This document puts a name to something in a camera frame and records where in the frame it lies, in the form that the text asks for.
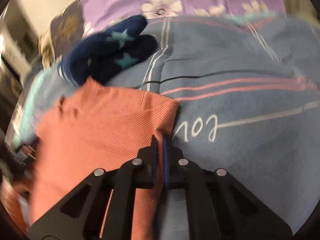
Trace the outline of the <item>beige cloth bundle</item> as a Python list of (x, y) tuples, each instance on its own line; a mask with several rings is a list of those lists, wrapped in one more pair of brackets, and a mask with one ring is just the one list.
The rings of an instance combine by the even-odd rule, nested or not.
[(55, 53), (49, 29), (40, 35), (38, 49), (42, 58), (43, 69), (50, 68), (52, 63), (55, 61)]

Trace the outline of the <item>dark tree-print pillow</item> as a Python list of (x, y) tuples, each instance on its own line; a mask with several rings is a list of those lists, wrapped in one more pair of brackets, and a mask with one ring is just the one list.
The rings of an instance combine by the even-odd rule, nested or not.
[(78, 1), (70, 4), (52, 19), (50, 33), (56, 59), (71, 52), (84, 34), (82, 6)]

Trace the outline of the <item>teal star blanket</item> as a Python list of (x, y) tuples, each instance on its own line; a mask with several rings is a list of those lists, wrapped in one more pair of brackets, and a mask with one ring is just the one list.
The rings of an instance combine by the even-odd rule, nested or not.
[(52, 74), (52, 70), (41, 70), (38, 74), (33, 76), (29, 74), (25, 78), (24, 90), (17, 103), (12, 122), (14, 135), (11, 143), (14, 147), (29, 143), (35, 137), (36, 118), (34, 112), (36, 99), (40, 88), (50, 74)]

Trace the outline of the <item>navy star fleece garment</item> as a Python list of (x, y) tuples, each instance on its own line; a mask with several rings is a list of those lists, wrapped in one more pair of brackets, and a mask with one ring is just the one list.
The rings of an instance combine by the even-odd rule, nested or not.
[(59, 76), (80, 87), (88, 77), (104, 85), (129, 67), (146, 61), (157, 49), (154, 36), (143, 35), (143, 15), (131, 16), (78, 42), (57, 65)]

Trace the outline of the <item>blue plaid bed sheet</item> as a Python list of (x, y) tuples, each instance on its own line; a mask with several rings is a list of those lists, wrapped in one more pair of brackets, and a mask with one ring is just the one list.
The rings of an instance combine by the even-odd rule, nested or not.
[[(286, 17), (242, 26), (215, 17), (147, 21), (142, 34), (156, 38), (155, 52), (103, 86), (177, 101), (163, 145), (168, 135), (202, 169), (224, 168), (289, 225), (291, 239), (313, 225), (319, 208), (319, 32)], [(85, 84), (63, 80), (57, 65), (38, 93), (37, 123), (59, 98)], [(36, 129), (33, 141), (40, 141)], [(167, 189), (165, 172), (153, 227), (154, 239), (190, 239), (184, 191)]]

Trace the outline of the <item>coral long-sleeve sweater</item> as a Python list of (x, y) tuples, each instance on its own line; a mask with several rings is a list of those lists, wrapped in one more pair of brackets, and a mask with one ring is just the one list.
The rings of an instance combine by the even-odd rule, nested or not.
[(94, 170), (116, 170), (157, 139), (153, 189), (135, 195), (132, 239), (154, 239), (164, 184), (163, 135), (172, 132), (178, 102), (145, 90), (106, 87), (93, 79), (59, 98), (39, 120), (29, 219), (34, 225)]

